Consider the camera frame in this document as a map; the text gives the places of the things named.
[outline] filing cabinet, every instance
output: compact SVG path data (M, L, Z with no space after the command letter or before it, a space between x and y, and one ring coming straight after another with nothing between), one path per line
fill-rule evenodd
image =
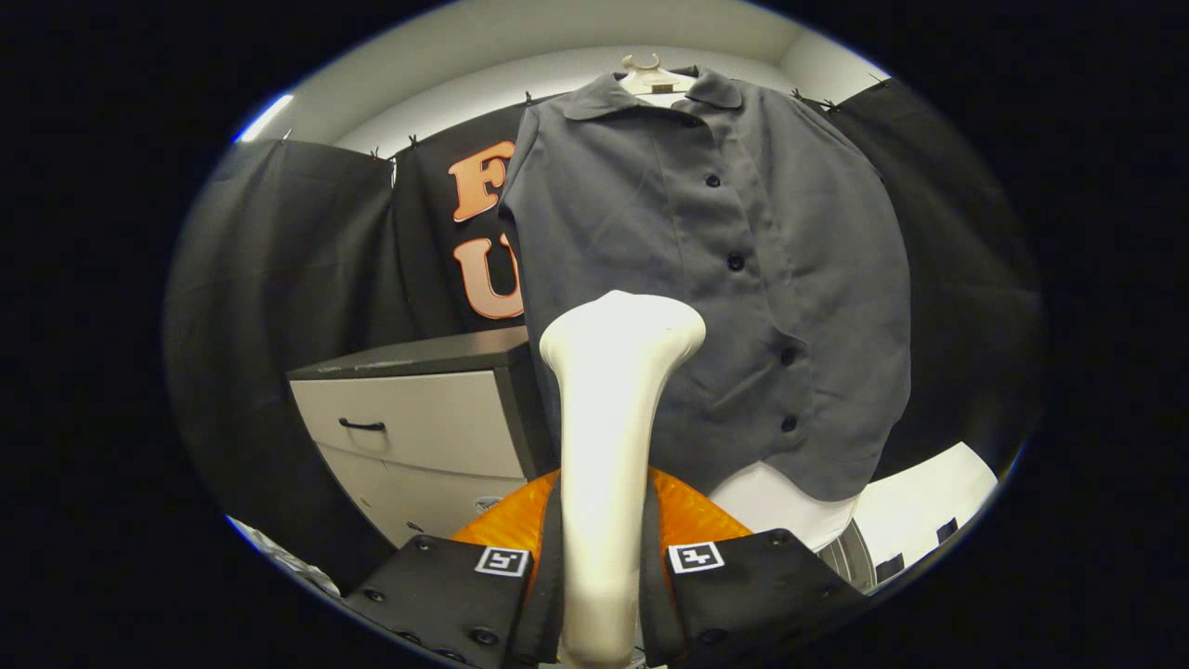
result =
M449 537L560 467L523 326L371 349L288 380L326 466L396 548Z

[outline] white drawer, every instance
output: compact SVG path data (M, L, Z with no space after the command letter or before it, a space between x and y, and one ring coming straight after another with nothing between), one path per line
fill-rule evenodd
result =
M358 455L426 469L523 479L495 374L292 381L310 437ZM383 423L383 431L341 425Z
M319 449L359 511L396 548L421 534L448 539L479 517L477 500L508 497L526 484L390 465L325 444Z

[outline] drawer handle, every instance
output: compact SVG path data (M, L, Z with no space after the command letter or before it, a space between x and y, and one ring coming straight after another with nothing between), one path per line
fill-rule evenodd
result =
M351 423L346 418L340 418L339 419L339 425L341 425L344 428L354 428L356 430L371 430L372 433L383 433L384 431L384 424L383 423L372 423L370 425L360 425L358 423Z

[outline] ceiling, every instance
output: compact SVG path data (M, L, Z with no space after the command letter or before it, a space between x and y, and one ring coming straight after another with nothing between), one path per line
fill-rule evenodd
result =
M804 33L784 15L738 0L459 0L310 75L289 90L295 103L262 137L301 127L302 140L332 144L440 83L554 51L655 44L779 65Z

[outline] hanger hook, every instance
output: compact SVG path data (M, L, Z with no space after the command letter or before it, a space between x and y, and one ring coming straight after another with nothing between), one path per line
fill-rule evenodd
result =
M654 69L656 69L656 68L661 67L661 57L660 57L660 56L658 56L656 53L653 53L653 59L654 59L654 61L656 61L656 62L655 62L655 63L653 63L653 64L650 64L650 65L641 65L641 64L637 64L637 63L636 63L635 61L633 61L631 58L633 58L633 57L631 57L631 55L629 53L629 55L628 55L628 57L623 59L623 67L625 67L625 68L635 68L635 69L637 69L637 70L654 70Z

